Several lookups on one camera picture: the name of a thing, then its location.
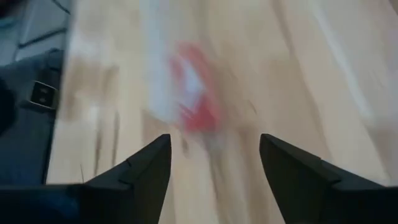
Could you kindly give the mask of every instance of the gray fabric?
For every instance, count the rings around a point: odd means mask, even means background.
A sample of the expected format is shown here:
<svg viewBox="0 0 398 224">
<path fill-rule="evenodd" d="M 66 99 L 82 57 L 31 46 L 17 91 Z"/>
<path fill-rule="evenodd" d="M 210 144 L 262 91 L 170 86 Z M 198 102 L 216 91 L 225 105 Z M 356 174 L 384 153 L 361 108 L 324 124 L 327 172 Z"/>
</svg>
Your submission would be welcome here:
<svg viewBox="0 0 398 224">
<path fill-rule="evenodd" d="M 52 51 L 0 67 L 0 78 L 16 99 L 25 98 L 21 93 L 33 80 L 59 88 L 62 55 L 62 51 Z M 51 71 L 44 73 L 48 65 Z M 53 122 L 53 114 L 17 106 L 14 124 L 0 136 L 0 185 L 44 183 Z"/>
</svg>

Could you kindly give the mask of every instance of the wood grain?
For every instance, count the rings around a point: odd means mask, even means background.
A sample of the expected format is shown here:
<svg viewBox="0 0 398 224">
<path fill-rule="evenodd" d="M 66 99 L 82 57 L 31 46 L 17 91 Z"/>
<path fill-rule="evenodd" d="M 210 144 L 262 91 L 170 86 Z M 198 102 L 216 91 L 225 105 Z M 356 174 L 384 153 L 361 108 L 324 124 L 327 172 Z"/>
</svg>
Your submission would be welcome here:
<svg viewBox="0 0 398 224">
<path fill-rule="evenodd" d="M 77 2 L 48 183 L 88 180 L 162 133 L 173 160 L 164 224 L 283 223 L 261 133 L 398 183 L 398 16 L 388 0 L 215 0 L 202 10 L 197 35 L 224 114 L 223 130 L 204 137 L 146 111 L 138 1 Z"/>
</svg>

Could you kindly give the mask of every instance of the gray object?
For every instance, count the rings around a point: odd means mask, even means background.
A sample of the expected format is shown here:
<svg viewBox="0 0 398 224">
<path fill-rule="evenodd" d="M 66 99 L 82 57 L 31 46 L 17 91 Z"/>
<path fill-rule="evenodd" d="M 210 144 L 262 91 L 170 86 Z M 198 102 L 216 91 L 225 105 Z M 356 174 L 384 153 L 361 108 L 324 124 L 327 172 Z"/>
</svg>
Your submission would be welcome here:
<svg viewBox="0 0 398 224">
<path fill-rule="evenodd" d="M 30 0 L 26 6 L 20 45 L 66 29 L 68 14 L 51 0 Z"/>
</svg>

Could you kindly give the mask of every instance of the blurred red and white object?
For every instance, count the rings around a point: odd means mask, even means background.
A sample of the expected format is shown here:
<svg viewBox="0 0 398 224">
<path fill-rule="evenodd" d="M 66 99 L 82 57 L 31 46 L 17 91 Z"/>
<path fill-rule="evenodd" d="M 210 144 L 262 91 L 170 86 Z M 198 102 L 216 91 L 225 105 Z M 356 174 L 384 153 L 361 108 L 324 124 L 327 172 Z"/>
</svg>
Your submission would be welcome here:
<svg viewBox="0 0 398 224">
<path fill-rule="evenodd" d="M 185 131 L 220 125 L 201 0 L 141 0 L 152 114 Z"/>
</svg>

